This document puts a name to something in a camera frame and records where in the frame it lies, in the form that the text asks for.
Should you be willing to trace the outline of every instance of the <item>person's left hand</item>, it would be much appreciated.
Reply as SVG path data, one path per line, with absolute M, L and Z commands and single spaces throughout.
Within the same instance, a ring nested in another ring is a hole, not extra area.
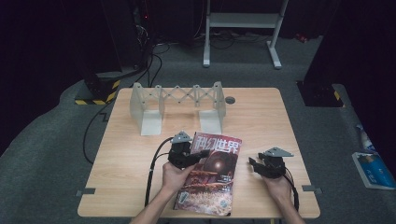
M 195 165 L 189 166 L 184 170 L 178 169 L 171 162 L 163 165 L 163 189 L 174 194 L 183 187 L 189 173 Z

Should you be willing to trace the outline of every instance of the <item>hand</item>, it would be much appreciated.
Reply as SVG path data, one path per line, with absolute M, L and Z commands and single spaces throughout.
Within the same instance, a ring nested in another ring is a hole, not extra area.
M 162 189 L 175 194 L 183 187 L 189 173 L 194 169 L 195 165 L 189 166 L 184 170 L 178 169 L 171 162 L 163 165 L 163 187 Z
M 284 176 L 281 176 L 280 178 L 277 179 L 271 179 L 262 176 L 262 179 L 267 185 L 268 191 L 274 200 L 276 201 L 290 200 L 291 185 Z

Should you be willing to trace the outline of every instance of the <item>metal book stand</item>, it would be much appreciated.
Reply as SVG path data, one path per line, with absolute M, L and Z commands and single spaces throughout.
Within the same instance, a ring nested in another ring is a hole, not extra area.
M 178 103 L 191 99 L 195 107 L 200 106 L 203 99 L 209 99 L 213 103 L 213 109 L 199 111 L 201 130 L 204 133 L 221 134 L 222 122 L 226 114 L 221 82 L 215 82 L 213 87 L 207 90 L 194 85 L 189 91 L 179 86 L 167 91 L 159 85 L 152 89 L 144 89 L 140 83 L 136 82 L 132 91 L 130 112 L 131 117 L 137 121 L 141 135 L 161 134 L 167 99 L 173 99 Z

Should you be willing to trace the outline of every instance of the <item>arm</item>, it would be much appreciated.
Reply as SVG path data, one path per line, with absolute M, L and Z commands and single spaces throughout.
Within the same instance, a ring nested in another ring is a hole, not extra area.
M 291 186 L 285 177 L 281 176 L 277 179 L 270 179 L 262 176 L 262 179 L 267 185 L 268 191 L 280 212 L 286 219 L 286 222 L 289 224 L 305 223 L 291 202 Z
M 131 220 L 131 224 L 156 223 L 166 204 L 171 200 L 175 193 L 183 187 L 187 175 L 194 168 L 189 166 L 184 170 L 179 170 L 172 163 L 167 162 L 163 165 L 163 186 L 154 199 Z

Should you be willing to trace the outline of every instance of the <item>wooden table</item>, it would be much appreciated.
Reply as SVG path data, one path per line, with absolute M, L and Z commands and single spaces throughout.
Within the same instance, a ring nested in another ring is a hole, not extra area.
M 243 141 L 234 177 L 233 211 L 226 218 L 281 217 L 265 184 L 248 164 L 248 157 L 257 158 L 258 152 L 272 147 L 294 154 L 284 161 L 299 192 L 300 214 L 304 218 L 318 217 L 320 211 L 314 192 L 302 190 L 302 185 L 311 183 L 279 90 L 224 88 L 223 92 L 225 97 L 234 97 L 235 103 L 226 105 L 222 133 Z M 118 94 L 86 186 L 95 192 L 83 194 L 78 208 L 82 217 L 135 217 L 144 207 L 149 166 L 159 144 L 180 131 L 190 136 L 201 131 L 198 111 L 208 109 L 203 108 L 205 104 L 194 107 L 191 101 L 178 104 L 167 100 L 162 133 L 141 136 L 129 112 L 131 94 L 132 89 L 122 89 Z M 169 148 L 169 143 L 164 145 L 160 154 Z M 165 162 L 167 156 L 156 162 L 150 198 L 161 187 Z M 162 217 L 212 217 L 173 210 L 174 201 L 166 205 Z

